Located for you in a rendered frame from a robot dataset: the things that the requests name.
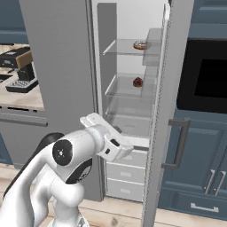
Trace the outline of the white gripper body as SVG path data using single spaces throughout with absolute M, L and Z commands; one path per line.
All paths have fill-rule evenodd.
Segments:
M 80 122 L 93 137 L 95 154 L 130 154 L 133 151 L 133 144 L 98 113 L 81 117 Z

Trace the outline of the glass fridge shelf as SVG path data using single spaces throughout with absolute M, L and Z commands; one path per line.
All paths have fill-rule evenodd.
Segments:
M 135 78 L 143 79 L 143 86 L 140 88 L 133 86 Z M 118 74 L 115 75 L 106 89 L 105 95 L 123 98 L 151 98 L 156 94 L 157 80 L 153 77 L 143 77 L 142 75 Z
M 116 39 L 112 41 L 108 47 L 103 51 L 103 55 L 117 54 L 117 55 L 132 55 L 143 56 L 144 50 L 137 50 L 133 47 L 136 39 Z
M 106 109 L 106 114 L 149 118 L 152 109 L 152 102 L 146 102 L 140 98 L 113 98 Z

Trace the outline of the white fridge drawer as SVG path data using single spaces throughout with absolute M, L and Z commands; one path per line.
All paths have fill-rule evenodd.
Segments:
M 143 184 L 107 179 L 107 195 L 125 200 L 143 201 Z
M 132 183 L 142 184 L 145 181 L 145 170 L 143 168 L 106 163 L 107 177 Z
M 128 156 L 117 160 L 116 163 L 144 168 L 146 165 L 147 152 L 133 150 Z

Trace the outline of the dark red cake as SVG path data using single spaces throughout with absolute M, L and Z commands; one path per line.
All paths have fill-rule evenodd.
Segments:
M 143 79 L 140 78 L 140 77 L 135 78 L 134 81 L 133 81 L 133 86 L 137 87 L 137 88 L 142 87 L 143 84 L 144 84 Z

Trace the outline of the closed grey fridge door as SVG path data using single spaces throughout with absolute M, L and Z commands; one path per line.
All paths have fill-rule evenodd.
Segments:
M 91 0 L 20 0 L 49 129 L 81 129 L 98 110 Z

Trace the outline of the brown glazed donut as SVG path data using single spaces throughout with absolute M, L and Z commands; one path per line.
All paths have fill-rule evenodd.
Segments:
M 133 47 L 137 50 L 146 50 L 148 48 L 148 42 L 146 41 L 135 41 Z

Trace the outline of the open grey fridge door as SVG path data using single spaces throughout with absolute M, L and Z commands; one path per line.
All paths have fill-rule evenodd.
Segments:
M 160 66 L 150 127 L 141 227 L 153 227 L 160 197 L 168 141 L 175 120 L 176 97 L 184 62 L 194 0 L 171 0 L 164 6 Z

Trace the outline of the grey fridge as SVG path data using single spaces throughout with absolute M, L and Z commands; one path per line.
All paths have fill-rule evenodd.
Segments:
M 116 39 L 136 39 L 145 41 L 151 28 L 160 28 L 164 6 L 171 0 L 91 0 L 93 40 L 95 49 L 96 80 L 98 91 L 98 110 L 108 123 L 118 126 L 124 136 L 134 142 L 145 141 L 149 144 L 150 127 L 156 94 L 151 98 L 140 98 L 153 103 L 149 118 L 125 115 L 108 115 L 106 109 L 113 98 L 105 92 L 115 75 L 132 74 L 153 77 L 158 81 L 159 65 L 143 65 L 143 56 L 106 54 L 103 51 Z M 166 162 L 173 164 L 180 135 L 180 127 L 172 127 L 168 141 Z

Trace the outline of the grey dishwasher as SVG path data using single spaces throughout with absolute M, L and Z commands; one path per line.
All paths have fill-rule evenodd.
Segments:
M 0 106 L 0 133 L 15 168 L 22 168 L 47 130 L 45 111 Z

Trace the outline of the black coffee machine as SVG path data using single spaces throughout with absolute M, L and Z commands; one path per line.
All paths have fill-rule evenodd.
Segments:
M 32 67 L 31 50 L 24 47 L 12 50 L 12 52 L 16 53 L 15 60 L 19 79 L 7 85 L 6 89 L 9 92 L 28 93 L 38 84 Z

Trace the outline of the blue cupboard door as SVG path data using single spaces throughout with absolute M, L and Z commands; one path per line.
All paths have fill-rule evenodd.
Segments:
M 227 114 L 175 110 L 174 118 L 191 119 L 183 158 L 178 169 L 166 169 L 162 188 L 203 193 L 210 175 L 227 146 Z

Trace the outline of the glass door bin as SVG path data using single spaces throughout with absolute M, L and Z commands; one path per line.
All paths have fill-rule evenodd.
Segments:
M 151 28 L 146 37 L 146 46 L 143 55 L 143 65 L 157 67 L 160 61 L 161 29 Z

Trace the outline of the black built-in oven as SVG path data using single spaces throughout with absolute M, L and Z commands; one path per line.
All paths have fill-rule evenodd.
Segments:
M 176 105 L 181 110 L 227 114 L 227 40 L 187 41 Z

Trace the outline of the blue drawer front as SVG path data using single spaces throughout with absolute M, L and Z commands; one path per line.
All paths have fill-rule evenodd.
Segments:
M 227 221 L 227 200 L 162 189 L 158 208 Z

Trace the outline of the blue upper cupboard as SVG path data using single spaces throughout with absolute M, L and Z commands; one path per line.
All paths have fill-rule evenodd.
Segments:
M 227 0 L 194 0 L 189 37 L 227 39 Z

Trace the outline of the blue wall cupboard run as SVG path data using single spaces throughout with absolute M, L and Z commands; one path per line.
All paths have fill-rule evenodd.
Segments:
M 0 43 L 28 44 L 19 0 L 0 0 Z

